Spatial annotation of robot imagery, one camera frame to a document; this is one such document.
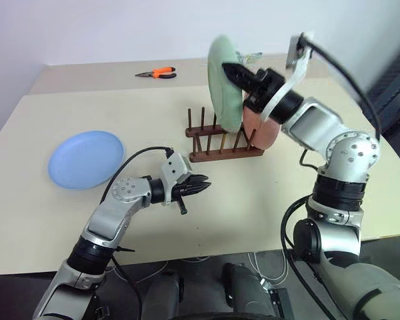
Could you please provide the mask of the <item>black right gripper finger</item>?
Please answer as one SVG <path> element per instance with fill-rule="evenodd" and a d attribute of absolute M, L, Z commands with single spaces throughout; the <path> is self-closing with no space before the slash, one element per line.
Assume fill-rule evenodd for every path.
<path fill-rule="evenodd" d="M 244 91 L 252 91 L 255 86 L 255 74 L 238 63 L 222 63 L 223 71 L 232 84 Z"/>

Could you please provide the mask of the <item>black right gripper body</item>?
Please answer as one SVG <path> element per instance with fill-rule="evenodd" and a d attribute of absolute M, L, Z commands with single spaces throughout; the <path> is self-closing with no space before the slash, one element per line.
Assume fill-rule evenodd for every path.
<path fill-rule="evenodd" d="M 273 69 L 259 69 L 256 73 L 249 71 L 243 106 L 252 111 L 262 111 L 284 84 L 284 76 Z"/>

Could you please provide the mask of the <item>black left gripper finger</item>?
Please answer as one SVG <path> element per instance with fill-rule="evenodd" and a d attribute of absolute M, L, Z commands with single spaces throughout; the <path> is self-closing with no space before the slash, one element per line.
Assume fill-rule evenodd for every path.
<path fill-rule="evenodd" d="M 185 188 L 185 196 L 195 195 L 211 186 L 210 182 L 202 181 L 187 185 Z"/>
<path fill-rule="evenodd" d="M 208 179 L 206 175 L 192 174 L 185 180 L 185 183 L 190 186 L 208 187 L 210 186 Z"/>

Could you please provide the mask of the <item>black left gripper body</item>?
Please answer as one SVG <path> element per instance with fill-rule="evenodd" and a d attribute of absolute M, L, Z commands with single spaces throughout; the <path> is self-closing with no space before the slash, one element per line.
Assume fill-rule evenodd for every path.
<path fill-rule="evenodd" d="M 188 196 L 190 192 L 192 192 L 193 186 L 190 184 L 176 184 L 171 190 L 171 201 L 176 202 L 180 214 L 187 214 L 188 210 L 183 202 L 183 197 Z"/>

